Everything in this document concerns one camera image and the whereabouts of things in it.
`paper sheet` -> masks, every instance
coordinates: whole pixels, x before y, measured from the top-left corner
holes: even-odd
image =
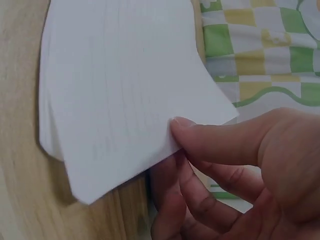
[[[51,2],[41,50],[40,142],[64,160],[81,202],[176,152],[170,118],[221,125],[237,116],[195,39],[189,1]]]

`wood grain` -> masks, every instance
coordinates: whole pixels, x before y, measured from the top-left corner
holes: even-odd
[[[197,47],[204,60],[199,0]],[[62,162],[38,144],[38,75],[47,0],[0,1],[0,240],[134,240],[148,231],[141,175],[85,206]]]

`hand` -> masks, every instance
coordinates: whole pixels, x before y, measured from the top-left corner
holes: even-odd
[[[226,126],[178,117],[171,131],[183,151],[151,169],[153,240],[320,239],[320,116],[280,108]],[[217,201],[189,162],[253,207]]]

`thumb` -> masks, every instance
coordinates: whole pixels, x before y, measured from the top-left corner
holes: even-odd
[[[286,110],[273,110],[234,125],[199,125],[175,117],[171,132],[189,157],[225,165],[258,165],[260,145]]]

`cloth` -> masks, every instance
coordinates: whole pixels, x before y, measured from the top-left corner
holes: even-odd
[[[206,68],[239,111],[320,114],[320,0],[201,0]],[[233,198],[214,181],[218,198]]]

